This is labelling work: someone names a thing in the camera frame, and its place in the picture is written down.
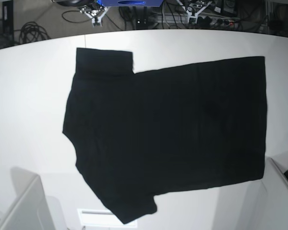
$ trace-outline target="t-shirt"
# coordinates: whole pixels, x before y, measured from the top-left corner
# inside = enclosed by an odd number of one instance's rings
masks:
[[[123,223],[155,213],[156,195],[262,178],[264,57],[132,64],[131,52],[77,49],[63,127],[77,169]]]

